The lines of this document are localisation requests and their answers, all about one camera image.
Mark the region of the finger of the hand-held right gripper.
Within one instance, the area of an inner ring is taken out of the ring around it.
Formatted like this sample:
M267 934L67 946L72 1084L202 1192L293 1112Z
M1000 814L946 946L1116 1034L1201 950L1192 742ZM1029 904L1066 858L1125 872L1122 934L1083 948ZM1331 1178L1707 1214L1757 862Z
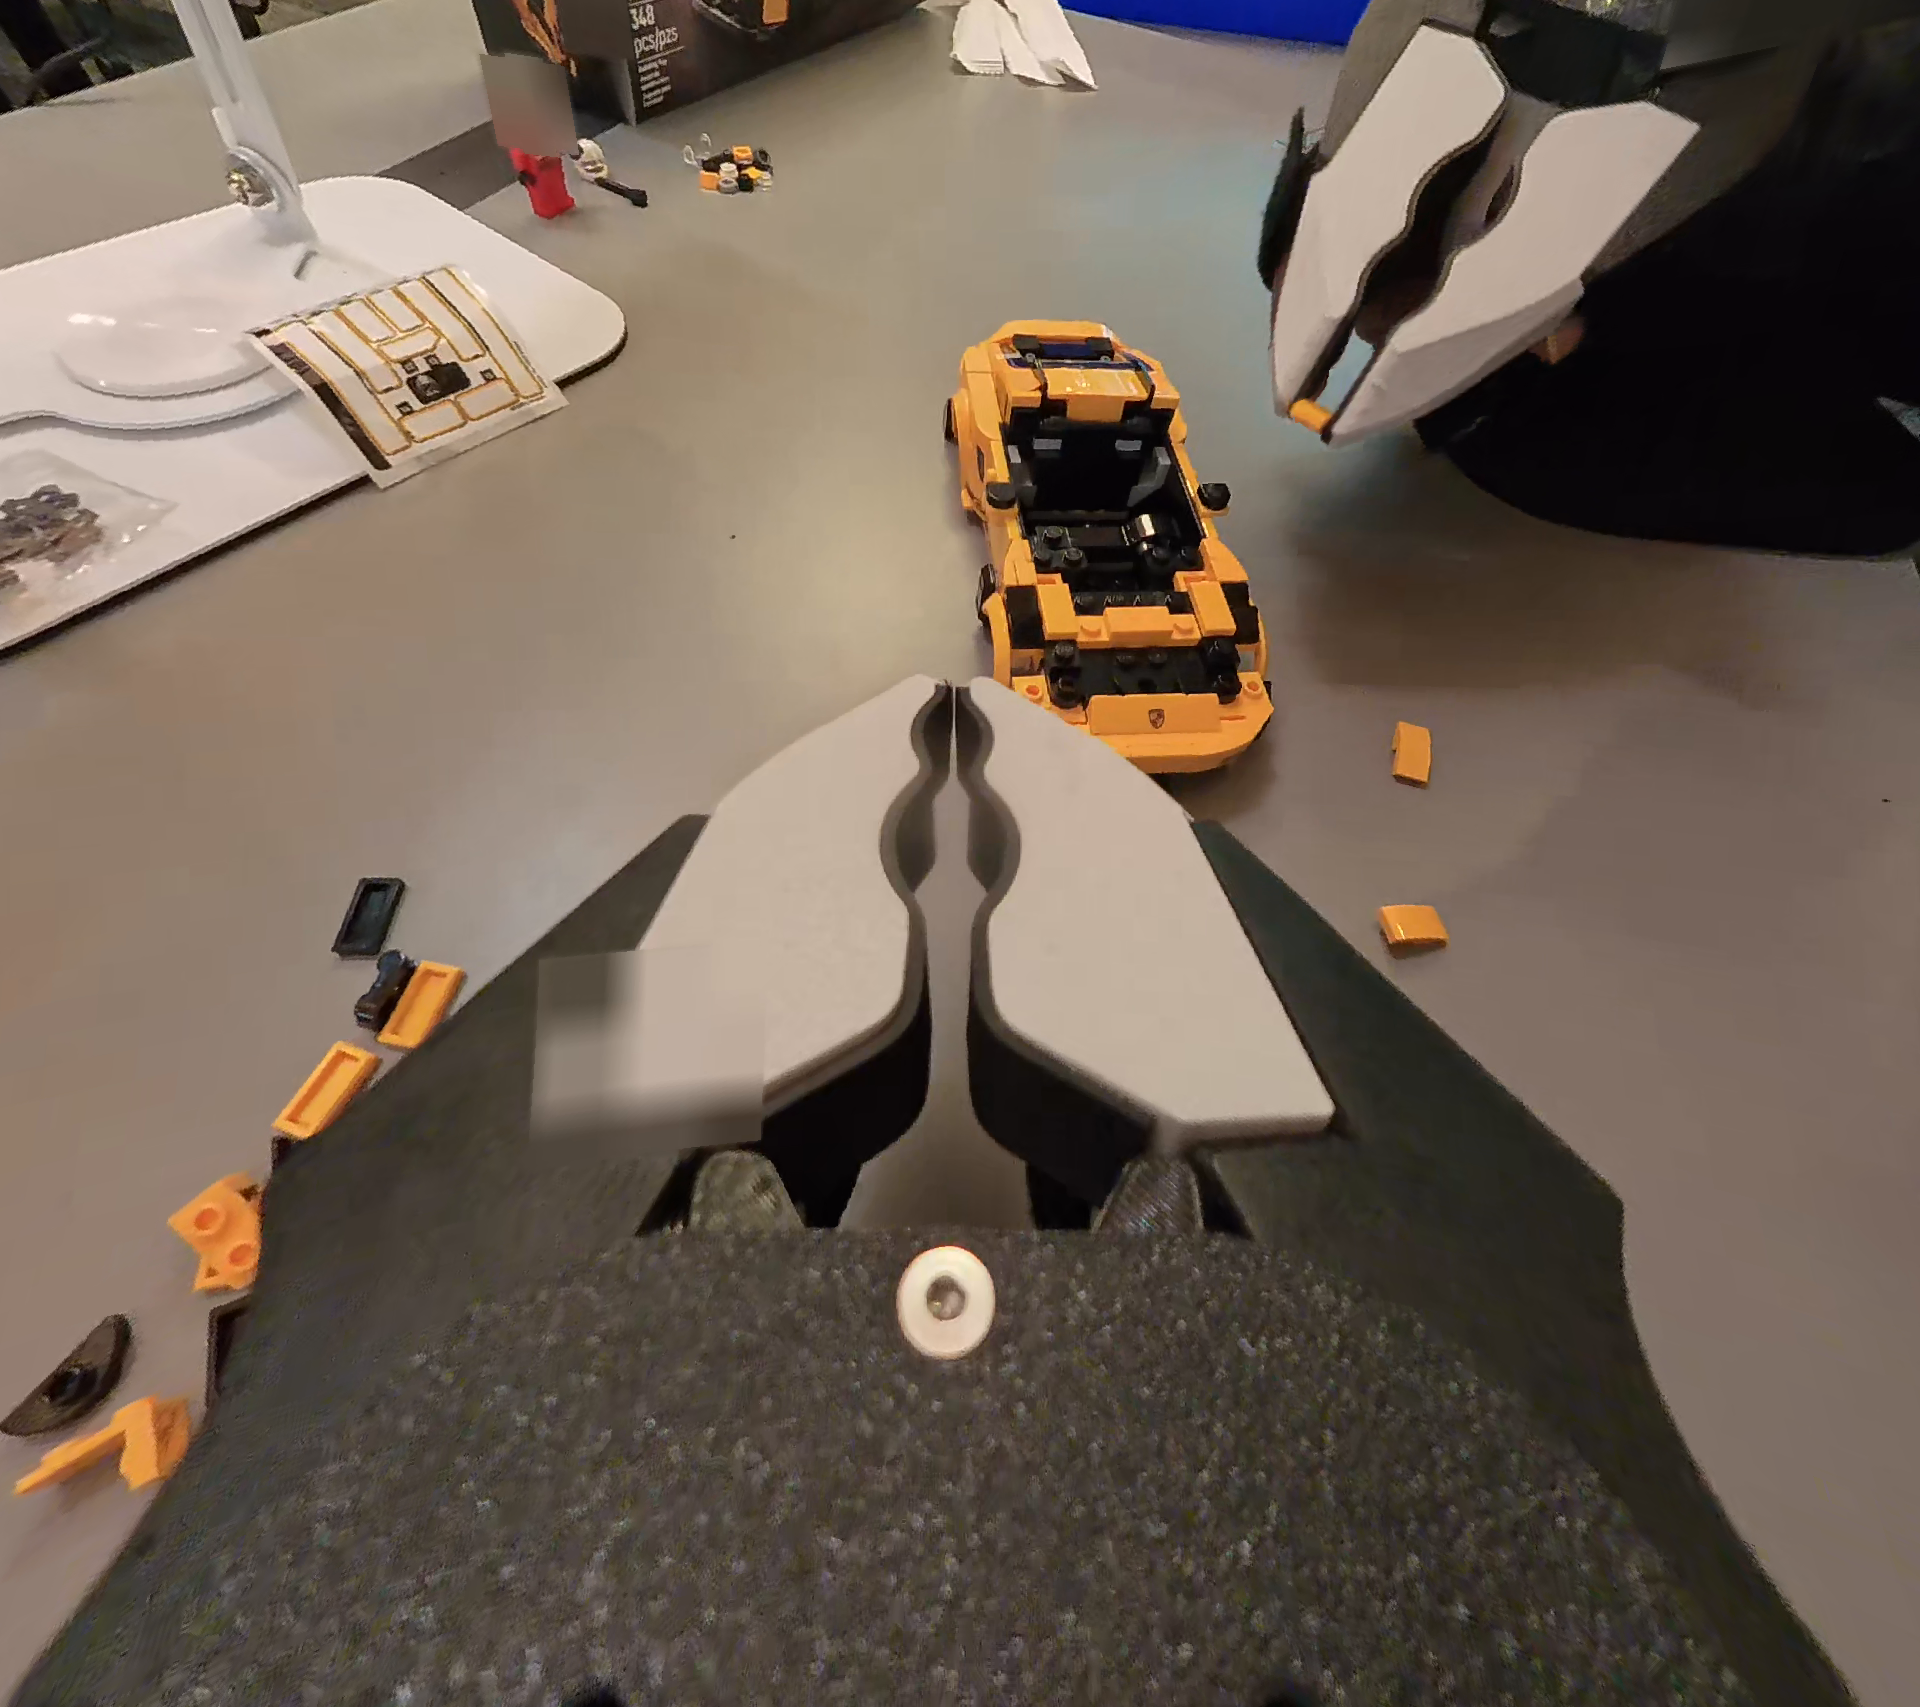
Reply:
M1479 148L1508 86L1472 36L1420 28L1330 160L1307 170L1269 292L1275 410L1315 404L1390 260L1412 240L1428 188Z
M1575 306L1597 254L1697 130L1661 106L1548 120L1510 172L1499 218L1450 244L1432 294L1387 332L1326 440L1413 424L1550 334Z

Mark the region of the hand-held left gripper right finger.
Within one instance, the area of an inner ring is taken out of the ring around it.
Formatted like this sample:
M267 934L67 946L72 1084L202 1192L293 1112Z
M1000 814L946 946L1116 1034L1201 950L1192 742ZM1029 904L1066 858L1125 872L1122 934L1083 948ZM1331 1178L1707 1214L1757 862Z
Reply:
M1000 868L983 1010L1026 1060L1156 1148L1312 1138L1333 1100L1189 814L1110 746L993 680L965 770Z

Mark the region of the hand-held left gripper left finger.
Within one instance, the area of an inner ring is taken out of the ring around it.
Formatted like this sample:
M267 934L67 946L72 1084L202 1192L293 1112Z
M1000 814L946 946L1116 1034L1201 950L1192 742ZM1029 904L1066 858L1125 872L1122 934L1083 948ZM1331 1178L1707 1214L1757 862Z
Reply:
M636 946L636 1094L702 1140L897 1140L930 1084L932 802L952 688L911 674L766 760Z

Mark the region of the orange lego car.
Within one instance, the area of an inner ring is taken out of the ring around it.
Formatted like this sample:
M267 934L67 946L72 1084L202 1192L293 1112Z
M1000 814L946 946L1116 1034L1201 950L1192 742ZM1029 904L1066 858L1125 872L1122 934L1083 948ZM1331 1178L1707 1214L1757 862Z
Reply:
M1152 776L1245 756L1275 716L1266 626L1165 368L1105 326L1014 322L946 402L993 680Z

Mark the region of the person's right forearm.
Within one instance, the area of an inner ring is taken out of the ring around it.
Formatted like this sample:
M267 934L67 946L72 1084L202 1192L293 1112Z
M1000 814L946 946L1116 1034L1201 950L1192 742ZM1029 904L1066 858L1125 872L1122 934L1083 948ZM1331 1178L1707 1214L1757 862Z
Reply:
M1828 560L1916 550L1916 38L1845 42L1739 184L1415 426L1523 516Z

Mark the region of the lego sticker sheet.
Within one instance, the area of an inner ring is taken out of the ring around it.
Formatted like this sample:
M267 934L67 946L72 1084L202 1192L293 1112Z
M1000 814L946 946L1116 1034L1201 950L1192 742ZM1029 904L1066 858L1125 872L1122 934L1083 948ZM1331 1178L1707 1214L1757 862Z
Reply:
M559 384L456 266L307 308L253 328L250 340L378 488L566 406Z

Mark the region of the orange studded lego brick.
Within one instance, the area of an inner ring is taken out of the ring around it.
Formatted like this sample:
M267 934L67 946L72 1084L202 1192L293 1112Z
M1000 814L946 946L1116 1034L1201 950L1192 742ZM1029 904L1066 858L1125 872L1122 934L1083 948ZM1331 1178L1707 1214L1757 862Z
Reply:
M262 1184L248 1174L211 1182L165 1224L192 1250L195 1294L252 1288L262 1252Z

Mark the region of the black curved lego piece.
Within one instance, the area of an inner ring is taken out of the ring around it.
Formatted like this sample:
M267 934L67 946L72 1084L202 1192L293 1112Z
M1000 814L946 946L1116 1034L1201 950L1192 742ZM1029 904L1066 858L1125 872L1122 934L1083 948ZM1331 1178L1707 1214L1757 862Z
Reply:
M131 1320L109 1314L97 1322L29 1394L1 1418L1 1434L31 1440L69 1430L104 1406L131 1352Z

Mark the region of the crumpled white paper towel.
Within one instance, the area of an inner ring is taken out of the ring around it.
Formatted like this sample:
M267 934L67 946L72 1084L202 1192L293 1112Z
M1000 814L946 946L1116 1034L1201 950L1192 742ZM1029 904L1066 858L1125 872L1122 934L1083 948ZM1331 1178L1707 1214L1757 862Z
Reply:
M924 6L947 16L947 60L959 74L1034 88L1097 88L1058 0L924 0Z

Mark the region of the white desk stand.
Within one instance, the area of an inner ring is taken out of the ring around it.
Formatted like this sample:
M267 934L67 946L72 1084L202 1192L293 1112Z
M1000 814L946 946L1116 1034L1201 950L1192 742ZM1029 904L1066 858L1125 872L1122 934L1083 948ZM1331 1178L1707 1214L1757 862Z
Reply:
M53 328L93 302L192 290L243 302L264 328L374 286L456 266L564 388L618 356L626 322L603 294L441 198L385 178L299 184L227 0L170 0L206 92L224 204L4 266L4 498L90 480L175 502L75 606L1 614L4 654L245 536L361 484L347 442L270 368L233 396L95 396L53 362Z

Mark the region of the plastic bag of parts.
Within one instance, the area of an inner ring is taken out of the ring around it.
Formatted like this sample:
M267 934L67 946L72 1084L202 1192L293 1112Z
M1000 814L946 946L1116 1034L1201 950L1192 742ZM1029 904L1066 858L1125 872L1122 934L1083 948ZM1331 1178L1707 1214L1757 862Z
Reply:
M1 502L1 614L75 606L125 552L175 512L165 498L90 480L74 490L44 480Z

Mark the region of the clear round disc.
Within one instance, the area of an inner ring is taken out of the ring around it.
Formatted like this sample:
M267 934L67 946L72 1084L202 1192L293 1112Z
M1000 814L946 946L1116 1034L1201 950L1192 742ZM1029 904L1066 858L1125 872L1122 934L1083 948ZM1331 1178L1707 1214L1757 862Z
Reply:
M256 328L243 302L202 288L74 310L53 328L51 354L67 380L95 396L227 398L272 372Z

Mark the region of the orange lego frame tile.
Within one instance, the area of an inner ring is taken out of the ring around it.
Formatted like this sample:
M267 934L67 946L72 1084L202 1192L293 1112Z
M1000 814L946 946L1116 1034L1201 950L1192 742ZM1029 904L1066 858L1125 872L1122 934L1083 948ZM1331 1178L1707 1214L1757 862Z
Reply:
M334 1126L382 1070L382 1054L354 1044L328 1048L272 1120L272 1150L306 1144Z
M453 1010L463 984L466 972L456 966L418 962L378 1030L378 1046L389 1050L423 1046Z

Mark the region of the orange lego bracket piece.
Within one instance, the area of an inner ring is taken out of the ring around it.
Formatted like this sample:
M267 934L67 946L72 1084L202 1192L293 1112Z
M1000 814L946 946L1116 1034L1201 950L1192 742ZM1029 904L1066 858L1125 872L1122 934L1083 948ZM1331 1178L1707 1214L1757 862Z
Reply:
M104 1426L46 1450L19 1476L12 1492L31 1496L44 1488L67 1484L105 1466L116 1468L122 1484L141 1490L164 1482L180 1466L192 1436L186 1398L146 1396L116 1410Z

